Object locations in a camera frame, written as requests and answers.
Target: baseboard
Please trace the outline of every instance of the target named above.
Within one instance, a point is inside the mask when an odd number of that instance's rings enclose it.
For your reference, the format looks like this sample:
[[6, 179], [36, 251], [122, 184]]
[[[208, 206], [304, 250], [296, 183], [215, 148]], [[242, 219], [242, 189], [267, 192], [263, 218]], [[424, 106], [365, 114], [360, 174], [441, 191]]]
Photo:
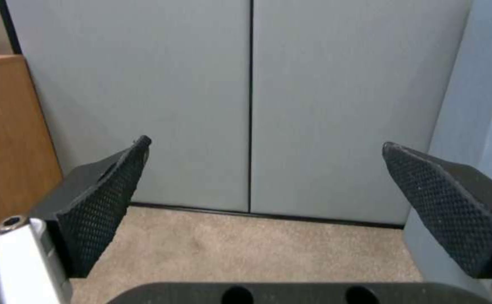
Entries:
[[305, 217], [305, 216], [293, 216], [293, 215], [275, 215], [275, 214], [259, 214], [259, 213], [238, 212], [238, 211], [224, 211], [224, 210], [213, 210], [213, 209], [206, 209], [206, 208], [195, 208], [191, 206], [174, 206], [174, 205], [152, 204], [152, 203], [142, 203], [142, 202], [131, 202], [130, 206], [141, 206], [146, 208], [157, 208], [157, 209], [170, 209], [170, 210], [179, 210], [185, 212], [204, 212], [204, 213], [233, 215], [233, 216], [251, 216], [251, 217], [260, 217], [263, 219], [272, 219], [272, 220], [301, 221], [301, 222], [310, 222], [310, 223], [353, 225], [353, 226], [361, 226], [361, 227], [376, 227], [376, 228], [389, 228], [389, 229], [404, 228], [404, 225], [398, 225], [398, 224], [323, 219], [319, 217]]

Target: textured grip pad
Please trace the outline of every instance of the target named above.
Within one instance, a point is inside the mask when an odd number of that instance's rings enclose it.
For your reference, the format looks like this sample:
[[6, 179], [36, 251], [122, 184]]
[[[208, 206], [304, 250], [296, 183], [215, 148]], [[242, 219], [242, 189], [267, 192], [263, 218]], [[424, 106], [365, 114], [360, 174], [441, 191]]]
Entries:
[[151, 140], [96, 163], [76, 167], [31, 210], [43, 219], [68, 277], [86, 277], [126, 214]]
[[449, 256], [471, 277], [491, 278], [492, 209], [483, 200], [492, 199], [492, 180], [472, 167], [398, 144], [386, 143], [383, 158], [396, 184]]

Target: gray fabric partition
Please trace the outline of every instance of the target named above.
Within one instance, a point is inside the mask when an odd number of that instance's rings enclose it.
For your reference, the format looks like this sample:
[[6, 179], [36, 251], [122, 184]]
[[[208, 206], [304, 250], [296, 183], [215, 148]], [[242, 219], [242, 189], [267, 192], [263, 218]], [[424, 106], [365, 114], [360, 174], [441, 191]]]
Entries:
[[253, 212], [403, 224], [384, 141], [426, 151], [469, 0], [259, 0]]
[[[439, 114], [429, 153], [477, 167], [492, 178], [492, 0], [476, 0]], [[487, 297], [489, 281], [468, 277], [412, 211], [405, 240], [426, 281]]]
[[8, 0], [64, 172], [154, 144], [133, 200], [247, 210], [249, 0]]

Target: cubicle panel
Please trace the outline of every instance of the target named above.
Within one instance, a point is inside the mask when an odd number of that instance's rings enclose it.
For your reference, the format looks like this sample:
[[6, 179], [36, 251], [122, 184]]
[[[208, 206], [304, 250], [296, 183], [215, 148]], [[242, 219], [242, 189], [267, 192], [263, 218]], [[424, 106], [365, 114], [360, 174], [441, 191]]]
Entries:
[[248, 0], [8, 0], [64, 172], [151, 137], [134, 201], [247, 210]]
[[470, 0], [256, 0], [252, 211], [404, 223], [381, 147], [427, 151]]

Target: black trim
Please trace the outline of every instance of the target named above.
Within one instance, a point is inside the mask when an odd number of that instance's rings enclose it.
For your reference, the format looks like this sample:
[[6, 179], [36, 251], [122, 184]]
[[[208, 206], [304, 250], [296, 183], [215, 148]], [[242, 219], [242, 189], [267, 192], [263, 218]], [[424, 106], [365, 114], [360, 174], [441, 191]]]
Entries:
[[248, 147], [248, 198], [247, 198], [247, 210], [251, 212], [251, 166], [252, 166], [252, 144], [253, 144], [253, 12], [254, 12], [254, 0], [250, 0], [250, 75], [249, 75], [249, 85], [250, 85], [250, 113], [249, 113], [249, 147]]
[[170, 209], [170, 210], [178, 210], [178, 211], [185, 211], [185, 212], [203, 212], [203, 213], [213, 213], [213, 214], [220, 214], [220, 215], [251, 216], [251, 217], [259, 217], [262, 219], [271, 219], [271, 220], [300, 221], [300, 222], [311, 222], [311, 223], [352, 225], [352, 226], [361, 226], [361, 227], [376, 227], [376, 228], [389, 228], [389, 229], [404, 228], [404, 225], [399, 225], [399, 224], [322, 219], [319, 217], [305, 217], [305, 216], [294, 216], [294, 215], [258, 214], [258, 213], [250, 213], [250, 212], [213, 210], [207, 208], [195, 208], [190, 206], [172, 206], [172, 205], [165, 205], [165, 204], [152, 204], [152, 203], [142, 203], [142, 202], [130, 202], [130, 206], [141, 206], [141, 207], [156, 208], [156, 209]]
[[11, 15], [9, 13], [8, 4], [6, 0], [0, 0], [0, 15], [2, 16], [2, 21], [4, 22], [4, 27], [6, 28], [6, 33], [8, 33], [8, 38], [11, 44], [11, 49], [14, 54], [22, 54], [20, 48], [19, 39], [16, 36], [15, 26]]

